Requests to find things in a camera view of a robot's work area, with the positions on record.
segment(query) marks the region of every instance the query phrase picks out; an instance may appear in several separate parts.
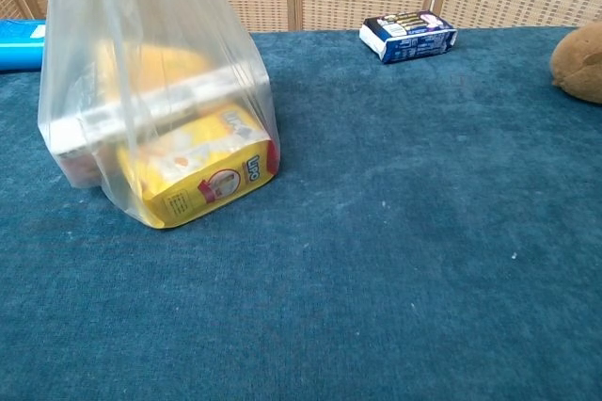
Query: white and blue box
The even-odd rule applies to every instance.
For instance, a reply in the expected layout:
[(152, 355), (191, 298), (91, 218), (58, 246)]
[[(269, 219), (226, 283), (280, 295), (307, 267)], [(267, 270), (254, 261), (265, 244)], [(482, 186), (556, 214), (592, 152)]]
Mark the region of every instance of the white and blue box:
[(359, 37), (383, 63), (447, 53), (458, 30), (430, 10), (367, 18)]

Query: logo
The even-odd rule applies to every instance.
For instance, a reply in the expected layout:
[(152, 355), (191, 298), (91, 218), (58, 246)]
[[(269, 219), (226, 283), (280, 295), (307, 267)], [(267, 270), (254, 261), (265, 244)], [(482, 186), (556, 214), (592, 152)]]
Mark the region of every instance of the logo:
[(255, 182), (261, 177), (260, 174), (260, 156), (256, 154), (245, 163), (246, 173), (248, 174), (248, 180)]

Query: carpet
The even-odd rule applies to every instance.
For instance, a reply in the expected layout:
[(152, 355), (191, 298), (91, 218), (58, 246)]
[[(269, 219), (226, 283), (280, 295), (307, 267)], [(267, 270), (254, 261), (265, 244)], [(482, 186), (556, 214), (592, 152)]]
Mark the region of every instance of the carpet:
[(568, 32), (393, 65), (254, 35), (281, 172), (171, 231), (71, 189), (39, 74), (0, 75), (0, 399), (600, 399), (602, 108), (551, 86)]

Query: small box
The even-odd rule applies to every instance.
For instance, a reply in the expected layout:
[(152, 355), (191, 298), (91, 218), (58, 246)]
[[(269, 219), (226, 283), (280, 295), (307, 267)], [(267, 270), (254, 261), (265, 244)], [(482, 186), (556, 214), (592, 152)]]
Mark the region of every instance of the small box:
[(277, 150), (259, 120), (239, 104), (143, 144), (118, 150), (137, 215), (153, 228), (177, 227), (271, 180)]
[(367, 18), (359, 37), (378, 54), (383, 63), (448, 52), (457, 29), (430, 10), (395, 13)]

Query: brown stuffed animal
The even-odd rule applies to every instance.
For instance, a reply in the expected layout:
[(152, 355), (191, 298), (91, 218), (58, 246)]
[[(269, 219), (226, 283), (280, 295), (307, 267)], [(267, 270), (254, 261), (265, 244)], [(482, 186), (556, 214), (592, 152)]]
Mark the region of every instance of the brown stuffed animal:
[(551, 60), (554, 86), (574, 97), (602, 104), (602, 22), (569, 33)]

